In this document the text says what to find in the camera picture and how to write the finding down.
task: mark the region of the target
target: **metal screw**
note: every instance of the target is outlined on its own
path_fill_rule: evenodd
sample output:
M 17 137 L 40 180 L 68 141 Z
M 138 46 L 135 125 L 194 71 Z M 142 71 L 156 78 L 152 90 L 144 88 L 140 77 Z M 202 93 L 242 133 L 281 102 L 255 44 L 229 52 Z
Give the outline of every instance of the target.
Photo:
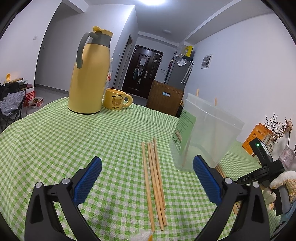
M 227 177 L 224 179 L 224 182 L 226 182 L 227 184 L 232 184 L 233 181 L 231 178 Z
M 252 185 L 253 185 L 253 187 L 255 187 L 255 188 L 258 188 L 258 187 L 259 187 L 259 184 L 256 183 L 256 182 L 253 182 Z
M 36 183 L 35 187 L 40 188 L 42 186 L 42 183 Z
M 62 180 L 62 183 L 63 184 L 68 184 L 70 182 L 70 179 L 69 178 L 64 178 L 63 180 Z

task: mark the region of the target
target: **yellow mug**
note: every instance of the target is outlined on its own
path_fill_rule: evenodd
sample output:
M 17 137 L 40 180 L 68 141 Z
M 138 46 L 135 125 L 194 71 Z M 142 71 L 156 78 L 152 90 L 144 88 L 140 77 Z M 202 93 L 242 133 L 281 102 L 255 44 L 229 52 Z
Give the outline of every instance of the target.
M 103 106 L 111 110 L 121 110 L 122 107 L 129 107 L 133 103 L 133 98 L 120 90 L 106 89 Z

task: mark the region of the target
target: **clear plastic container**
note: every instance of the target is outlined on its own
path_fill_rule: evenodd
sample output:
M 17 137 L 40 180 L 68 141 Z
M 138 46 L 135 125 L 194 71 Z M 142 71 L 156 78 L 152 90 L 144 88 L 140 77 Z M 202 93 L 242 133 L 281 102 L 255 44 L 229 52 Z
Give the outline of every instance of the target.
M 109 68 L 108 77 L 107 77 L 106 84 L 105 84 L 105 88 L 104 88 L 104 92 L 103 92 L 102 103 L 103 103 L 103 101 L 104 101 L 104 97 L 105 97 L 106 89 L 109 88 L 110 80 L 111 80 L 111 77 L 112 77 L 112 72 L 113 72 L 112 62 L 113 62 L 113 58 L 110 58 L 110 68 Z
M 244 123 L 238 118 L 188 93 L 170 141 L 175 167 L 181 171 L 193 172 L 193 158 L 201 155 L 209 167 L 214 168 L 243 126 Z

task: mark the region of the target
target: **dark brown door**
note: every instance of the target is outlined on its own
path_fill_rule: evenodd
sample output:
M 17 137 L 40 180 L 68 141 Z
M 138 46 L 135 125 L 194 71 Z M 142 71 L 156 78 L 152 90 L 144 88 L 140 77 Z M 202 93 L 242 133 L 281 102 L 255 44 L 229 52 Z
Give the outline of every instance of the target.
M 148 98 L 162 52 L 137 45 L 123 82 L 122 91 Z

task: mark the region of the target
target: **mug handle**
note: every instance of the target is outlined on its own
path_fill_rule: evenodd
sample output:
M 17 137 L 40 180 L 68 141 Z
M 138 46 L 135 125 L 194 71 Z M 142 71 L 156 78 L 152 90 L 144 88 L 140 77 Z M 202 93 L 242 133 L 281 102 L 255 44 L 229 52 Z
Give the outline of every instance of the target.
M 128 102 L 126 104 L 123 104 L 122 107 L 129 107 L 133 103 L 133 98 L 126 94 L 126 97 L 128 98 Z

